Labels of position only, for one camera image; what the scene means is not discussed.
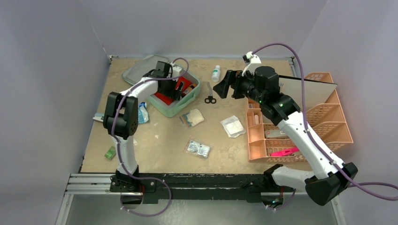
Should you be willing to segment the white plastic bottle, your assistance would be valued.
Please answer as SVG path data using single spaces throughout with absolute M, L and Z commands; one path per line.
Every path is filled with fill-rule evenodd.
M 211 75 L 211 81 L 219 82 L 220 74 L 221 74 L 221 67 L 219 65 L 216 65 Z

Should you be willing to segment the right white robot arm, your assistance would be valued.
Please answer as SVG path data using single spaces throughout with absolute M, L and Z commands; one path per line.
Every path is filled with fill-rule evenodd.
M 305 191 L 316 204 L 323 206 L 346 190 L 358 172 L 354 163 L 345 163 L 313 131 L 298 104 L 280 91 L 279 74 L 269 66 L 253 73 L 228 70 L 213 87 L 220 98 L 248 98 L 259 104 L 262 114 L 282 130 L 307 159 L 312 171 L 290 169 L 276 164 L 264 172 L 263 184 L 270 191 L 290 187 Z

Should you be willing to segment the red first aid pouch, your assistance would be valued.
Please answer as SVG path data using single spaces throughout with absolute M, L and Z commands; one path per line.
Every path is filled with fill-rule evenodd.
M 177 81 L 158 81 L 158 91 L 154 94 L 166 105 L 178 101 L 183 97 L 183 92 L 193 83 L 185 77 L 180 77 Z

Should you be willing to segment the brown bottle orange cap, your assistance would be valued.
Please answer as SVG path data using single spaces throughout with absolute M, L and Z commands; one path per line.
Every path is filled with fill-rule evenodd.
M 190 86 L 188 86 L 182 93 L 181 93 L 181 97 L 185 97 L 187 94 L 189 94 L 197 85 L 196 84 L 191 84 Z

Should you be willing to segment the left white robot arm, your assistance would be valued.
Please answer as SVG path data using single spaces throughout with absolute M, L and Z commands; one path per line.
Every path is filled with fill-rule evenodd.
M 133 143 L 138 128 L 139 104 L 156 92 L 179 98 L 182 86 L 176 84 L 181 76 L 182 72 L 175 68 L 175 63 L 158 61 L 154 69 L 129 89 L 109 93 L 103 127 L 112 137 L 119 161 L 115 174 L 111 176 L 112 192 L 133 192 L 142 186 Z

